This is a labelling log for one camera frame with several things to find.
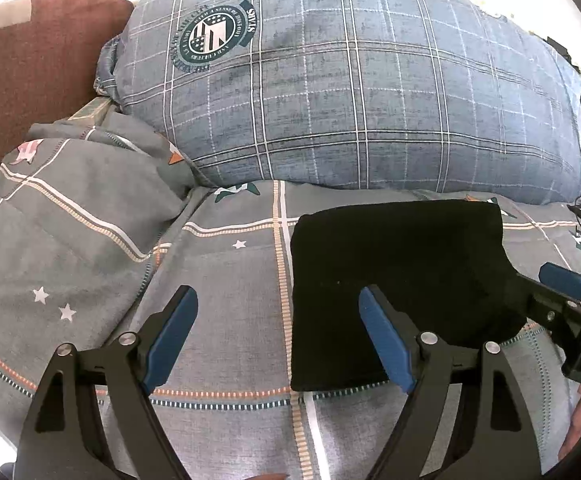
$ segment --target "brown cushion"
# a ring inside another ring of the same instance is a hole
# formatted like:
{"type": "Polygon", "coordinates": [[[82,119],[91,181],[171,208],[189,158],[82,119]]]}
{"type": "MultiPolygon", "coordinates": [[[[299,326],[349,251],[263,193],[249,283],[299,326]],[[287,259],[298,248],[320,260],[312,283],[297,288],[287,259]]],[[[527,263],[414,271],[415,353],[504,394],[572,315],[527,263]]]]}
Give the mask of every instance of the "brown cushion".
{"type": "Polygon", "coordinates": [[[128,22],[126,0],[30,0],[1,4],[0,160],[33,123],[68,117],[95,97],[102,46],[128,22]]]}

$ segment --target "metal screw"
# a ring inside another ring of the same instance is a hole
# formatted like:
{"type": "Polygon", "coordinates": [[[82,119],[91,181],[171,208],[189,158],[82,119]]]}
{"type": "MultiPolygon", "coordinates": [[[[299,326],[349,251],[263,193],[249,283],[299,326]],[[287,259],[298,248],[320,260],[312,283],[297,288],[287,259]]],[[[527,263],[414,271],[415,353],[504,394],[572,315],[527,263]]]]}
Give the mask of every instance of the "metal screw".
{"type": "Polygon", "coordinates": [[[486,350],[491,354],[498,354],[501,351],[501,347],[494,341],[488,341],[485,346],[486,350]]]}
{"type": "Polygon", "coordinates": [[[68,355],[73,351],[73,347],[70,343],[64,343],[63,345],[59,345],[57,347],[57,355],[68,355]]]}
{"type": "Polygon", "coordinates": [[[132,345],[136,340],[137,336],[132,332],[123,333],[119,338],[120,345],[123,346],[132,345]]]}
{"type": "Polygon", "coordinates": [[[423,332],[421,334],[421,341],[426,343],[426,345],[434,345],[439,341],[439,338],[437,338],[437,335],[432,332],[423,332]]]}

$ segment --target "circular logo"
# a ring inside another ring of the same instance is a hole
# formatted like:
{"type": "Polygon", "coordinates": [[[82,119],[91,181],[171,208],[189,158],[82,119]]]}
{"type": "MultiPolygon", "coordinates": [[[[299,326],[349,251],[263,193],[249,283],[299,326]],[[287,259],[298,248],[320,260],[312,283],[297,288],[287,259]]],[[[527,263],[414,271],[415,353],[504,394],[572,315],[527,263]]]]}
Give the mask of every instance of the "circular logo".
{"type": "Polygon", "coordinates": [[[203,7],[184,21],[171,44],[173,64],[184,72],[208,70],[208,63],[254,36],[257,16],[250,2],[238,7],[203,7]]]}

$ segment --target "pillow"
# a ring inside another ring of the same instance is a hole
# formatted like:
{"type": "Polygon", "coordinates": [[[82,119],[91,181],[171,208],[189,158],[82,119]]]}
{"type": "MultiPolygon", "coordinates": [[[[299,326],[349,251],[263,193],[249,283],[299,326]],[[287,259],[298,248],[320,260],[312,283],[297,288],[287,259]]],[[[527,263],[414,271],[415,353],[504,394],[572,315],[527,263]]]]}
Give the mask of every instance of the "pillow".
{"type": "Polygon", "coordinates": [[[101,47],[132,9],[126,0],[0,4],[0,160],[32,123],[70,116],[95,97],[101,47]]]}
{"type": "Polygon", "coordinates": [[[96,87],[206,185],[581,192],[581,77],[468,0],[141,0],[96,87]]]}

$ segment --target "blue finger pad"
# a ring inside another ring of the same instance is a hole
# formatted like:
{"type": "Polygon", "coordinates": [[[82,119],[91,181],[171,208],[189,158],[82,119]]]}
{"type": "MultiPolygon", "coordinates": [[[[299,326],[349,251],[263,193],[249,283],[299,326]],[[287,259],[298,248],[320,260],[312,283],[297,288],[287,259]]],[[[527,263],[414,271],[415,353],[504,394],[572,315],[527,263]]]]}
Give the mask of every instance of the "blue finger pad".
{"type": "Polygon", "coordinates": [[[539,269],[539,281],[575,300],[581,301],[581,274],[548,262],[539,269]]]}
{"type": "Polygon", "coordinates": [[[359,314],[388,378],[410,394],[416,381],[408,350],[367,287],[359,294],[359,314]]]}
{"type": "Polygon", "coordinates": [[[168,380],[179,352],[182,351],[184,341],[190,333],[192,324],[197,319],[197,312],[197,293],[193,288],[190,288],[148,351],[147,370],[143,383],[144,390],[148,395],[157,386],[161,386],[168,380]]]}

